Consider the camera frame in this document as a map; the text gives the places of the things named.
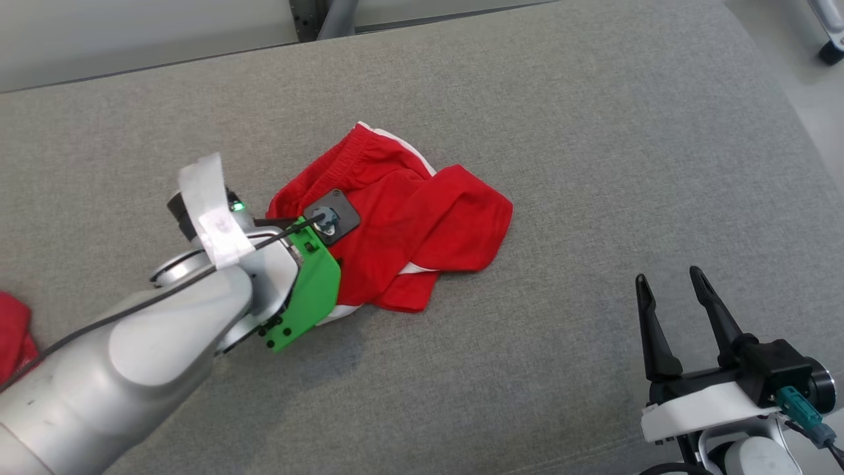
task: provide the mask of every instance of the red shorts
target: red shorts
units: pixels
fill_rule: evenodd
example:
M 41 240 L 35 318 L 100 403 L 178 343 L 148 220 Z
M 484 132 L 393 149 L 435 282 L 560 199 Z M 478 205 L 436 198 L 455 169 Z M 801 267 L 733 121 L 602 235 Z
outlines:
M 29 327 L 26 305 L 0 292 L 0 384 L 38 356 Z
M 442 271 L 492 262 L 513 205 L 459 165 L 436 172 L 410 144 L 358 123 L 273 198 L 267 218 L 301 216 L 342 190 L 360 226 L 331 248 L 342 266 L 338 306 L 321 323 L 364 303 L 419 312 Z

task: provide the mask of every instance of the gray couch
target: gray couch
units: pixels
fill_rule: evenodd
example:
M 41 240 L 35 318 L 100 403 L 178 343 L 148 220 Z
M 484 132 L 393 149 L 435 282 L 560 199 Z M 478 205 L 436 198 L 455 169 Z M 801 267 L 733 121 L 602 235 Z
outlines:
M 0 96 L 0 289 L 46 346 L 187 248 L 180 167 L 220 151 L 263 210 L 363 120 L 512 200 L 496 261 L 422 314 L 247 341 L 109 473 L 677 460 L 639 429 L 637 273 L 687 370 L 717 355 L 695 264 L 744 330 L 844 376 L 844 199 L 758 54 L 716 0 L 565 0 Z

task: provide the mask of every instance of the blue connector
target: blue connector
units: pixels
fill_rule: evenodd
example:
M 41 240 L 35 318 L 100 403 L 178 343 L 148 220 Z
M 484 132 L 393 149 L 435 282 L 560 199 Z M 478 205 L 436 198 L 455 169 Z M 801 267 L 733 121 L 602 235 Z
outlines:
M 836 431 L 824 424 L 824 418 L 820 412 L 798 390 L 794 389 L 794 386 L 786 386 L 777 391 L 776 404 L 782 408 L 786 416 L 806 431 L 806 436 L 815 447 L 824 449 L 835 443 Z

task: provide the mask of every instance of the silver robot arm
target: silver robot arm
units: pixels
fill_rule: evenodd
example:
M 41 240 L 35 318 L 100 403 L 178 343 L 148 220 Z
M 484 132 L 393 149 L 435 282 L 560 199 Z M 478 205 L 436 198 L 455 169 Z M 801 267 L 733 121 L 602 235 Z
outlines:
M 255 227 L 230 195 L 235 220 L 257 250 L 72 340 L 0 394 L 0 475 L 104 472 L 208 378 L 215 355 L 284 311 L 301 255 L 278 227 Z M 181 209 L 173 214 L 195 249 L 153 273 L 158 288 L 129 296 L 94 322 L 160 298 L 211 269 L 195 233 L 186 232 Z
M 215 272 L 79 337 L 12 385 L 0 396 L 0 473 L 105 471 L 208 378 L 220 340 L 249 309 L 250 280 L 237 266 Z

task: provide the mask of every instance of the black wheel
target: black wheel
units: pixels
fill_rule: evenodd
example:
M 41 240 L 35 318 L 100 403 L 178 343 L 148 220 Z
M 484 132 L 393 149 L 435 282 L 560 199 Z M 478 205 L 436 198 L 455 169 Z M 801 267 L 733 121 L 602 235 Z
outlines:
M 835 43 L 833 43 L 832 41 L 828 41 L 824 45 L 824 47 L 820 48 L 818 57 L 824 63 L 827 63 L 832 66 L 833 64 L 838 63 L 844 58 L 844 52 L 836 48 Z

